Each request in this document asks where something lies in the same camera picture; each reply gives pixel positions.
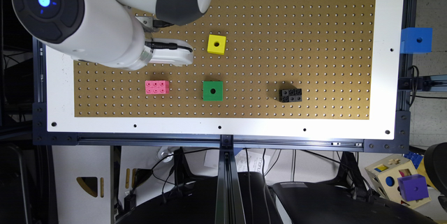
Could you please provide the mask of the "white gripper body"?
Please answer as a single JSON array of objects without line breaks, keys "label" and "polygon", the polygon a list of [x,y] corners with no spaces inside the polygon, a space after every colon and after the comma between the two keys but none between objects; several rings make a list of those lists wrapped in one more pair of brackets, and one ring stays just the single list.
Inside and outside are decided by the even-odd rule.
[{"label": "white gripper body", "polygon": [[153,38],[146,40],[145,49],[152,55],[151,64],[183,66],[193,63],[193,47],[184,40]]}]

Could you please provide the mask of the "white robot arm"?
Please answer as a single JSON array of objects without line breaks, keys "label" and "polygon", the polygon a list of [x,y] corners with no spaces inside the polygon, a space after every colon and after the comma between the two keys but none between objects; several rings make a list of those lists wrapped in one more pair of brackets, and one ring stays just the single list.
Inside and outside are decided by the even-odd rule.
[{"label": "white robot arm", "polygon": [[24,28],[76,61],[138,70],[147,64],[189,65],[193,48],[152,38],[164,26],[192,23],[211,0],[12,0]]}]

